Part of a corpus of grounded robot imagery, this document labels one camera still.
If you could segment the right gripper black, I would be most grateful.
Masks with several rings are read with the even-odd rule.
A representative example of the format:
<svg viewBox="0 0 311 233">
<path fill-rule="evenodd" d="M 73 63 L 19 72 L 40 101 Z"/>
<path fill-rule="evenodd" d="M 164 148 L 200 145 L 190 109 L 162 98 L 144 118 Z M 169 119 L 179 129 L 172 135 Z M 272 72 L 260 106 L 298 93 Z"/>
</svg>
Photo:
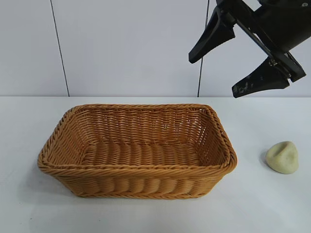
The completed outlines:
<svg viewBox="0 0 311 233">
<path fill-rule="evenodd" d="M 217 7 L 189 52 L 190 63 L 196 63 L 217 46 L 235 38 L 235 24 L 268 56 L 252 73 L 232 86 L 233 97 L 285 89 L 290 85 L 287 79 L 296 82 L 306 75 L 290 50 L 311 36 L 309 0 L 261 0 L 255 11 L 242 0 L 219 0 Z"/>
</svg>

